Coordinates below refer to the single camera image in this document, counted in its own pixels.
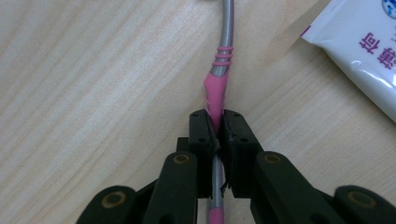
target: pink toothbrush handle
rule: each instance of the pink toothbrush handle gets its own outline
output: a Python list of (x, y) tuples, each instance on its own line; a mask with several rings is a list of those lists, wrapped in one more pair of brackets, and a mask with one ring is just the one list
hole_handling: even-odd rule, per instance
[(223, 114), (224, 93), (228, 81), (228, 71), (222, 77), (207, 74), (204, 85), (206, 89), (206, 111), (209, 114), (215, 134), (219, 132), (221, 116)]
[(224, 215), (222, 208), (212, 208), (209, 212), (209, 224), (223, 224)]

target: wood grain surface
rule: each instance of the wood grain surface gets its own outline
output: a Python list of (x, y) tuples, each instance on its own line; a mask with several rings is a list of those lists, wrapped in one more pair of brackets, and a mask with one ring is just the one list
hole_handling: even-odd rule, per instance
[[(290, 35), (316, 2), (235, 1), (226, 108), (317, 189), (396, 204), (396, 124)], [(101, 189), (156, 179), (205, 106), (220, 26), (215, 0), (0, 0), (0, 223), (75, 223)], [(230, 192), (225, 214), (254, 223)]]

